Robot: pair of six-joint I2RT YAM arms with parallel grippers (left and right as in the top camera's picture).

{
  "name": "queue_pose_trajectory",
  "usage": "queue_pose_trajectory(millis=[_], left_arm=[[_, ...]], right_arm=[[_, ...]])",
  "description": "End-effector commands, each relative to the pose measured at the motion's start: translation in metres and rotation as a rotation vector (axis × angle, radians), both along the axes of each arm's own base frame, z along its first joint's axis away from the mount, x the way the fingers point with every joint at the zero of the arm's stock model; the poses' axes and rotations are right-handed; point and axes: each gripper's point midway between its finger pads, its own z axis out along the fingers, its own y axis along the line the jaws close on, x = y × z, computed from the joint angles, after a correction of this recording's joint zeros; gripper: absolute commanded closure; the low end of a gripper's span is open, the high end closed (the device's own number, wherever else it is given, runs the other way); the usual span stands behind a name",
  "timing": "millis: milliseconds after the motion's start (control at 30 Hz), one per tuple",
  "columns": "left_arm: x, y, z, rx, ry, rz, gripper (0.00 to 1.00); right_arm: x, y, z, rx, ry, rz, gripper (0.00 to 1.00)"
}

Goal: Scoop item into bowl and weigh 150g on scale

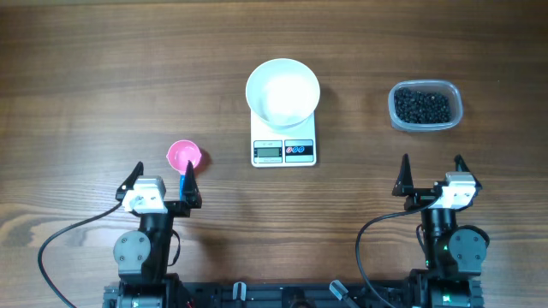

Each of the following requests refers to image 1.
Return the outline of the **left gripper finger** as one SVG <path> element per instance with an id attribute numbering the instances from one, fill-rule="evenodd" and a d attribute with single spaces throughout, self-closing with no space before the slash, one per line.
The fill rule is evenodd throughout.
<path id="1" fill-rule="evenodd" d="M 138 178 L 143 175 L 144 164 L 143 162 L 138 162 L 131 174 L 126 178 L 126 180 L 116 189 L 115 199 L 117 201 L 123 201 L 126 196 L 126 193 L 134 189 L 134 183 Z"/>
<path id="2" fill-rule="evenodd" d="M 191 161 L 188 161 L 184 174 L 180 176 L 180 200 L 191 209 L 200 209 L 202 206 L 202 197 Z"/>

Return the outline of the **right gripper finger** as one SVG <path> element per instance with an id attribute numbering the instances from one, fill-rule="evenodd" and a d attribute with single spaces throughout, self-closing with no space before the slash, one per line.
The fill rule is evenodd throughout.
<path id="1" fill-rule="evenodd" d="M 395 197 L 407 197 L 414 194 L 414 183 L 408 154 L 402 156 L 400 171 L 391 194 Z"/>
<path id="2" fill-rule="evenodd" d="M 481 189 L 482 188 L 481 183 L 478 181 L 478 179 L 475 177 L 475 175 L 470 171 L 470 169 L 466 165 L 463 157 L 460 154 L 455 156 L 454 162 L 456 164 L 456 171 L 470 173 L 472 175 L 472 177 L 474 178 L 475 188 L 476 189 Z"/>

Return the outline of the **pink scoop blue handle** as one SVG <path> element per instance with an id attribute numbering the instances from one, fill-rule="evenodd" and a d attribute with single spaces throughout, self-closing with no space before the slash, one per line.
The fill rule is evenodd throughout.
<path id="1" fill-rule="evenodd" d="M 202 153 L 200 148 L 190 140 L 178 140 L 168 149 L 166 159 L 170 167 L 180 175 L 179 198 L 183 198 L 183 187 L 187 177 L 188 164 L 191 163 L 195 168 L 200 164 L 201 158 Z"/>

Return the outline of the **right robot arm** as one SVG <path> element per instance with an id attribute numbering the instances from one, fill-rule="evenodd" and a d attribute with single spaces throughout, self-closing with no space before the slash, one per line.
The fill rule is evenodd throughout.
<path id="1" fill-rule="evenodd" d="M 416 188 L 408 155 L 402 157 L 392 194 L 404 197 L 404 212 L 421 215 L 426 269 L 406 279 L 403 305 L 420 308 L 478 308 L 485 305 L 480 281 L 490 244 L 488 234 L 473 225 L 458 225 L 456 214 L 472 206 L 482 189 L 463 158 L 456 169 L 431 188 Z"/>

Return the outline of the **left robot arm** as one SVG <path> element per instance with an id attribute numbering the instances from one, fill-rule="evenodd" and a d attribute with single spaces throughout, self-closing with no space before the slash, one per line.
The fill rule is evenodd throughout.
<path id="1" fill-rule="evenodd" d="M 199 209 L 202 198 L 194 165 L 188 161 L 180 178 L 180 198 L 164 199 L 166 188 L 160 176 L 145 176 L 144 164 L 137 163 L 130 176 L 117 188 L 116 200 L 123 209 L 138 217 L 137 230 L 121 235 L 113 248 L 119 283 L 104 289 L 103 306 L 110 308 L 194 307 L 195 301 L 183 286 L 179 275 L 167 269 L 180 256 L 170 256 L 173 229 L 177 217 L 189 217 Z"/>

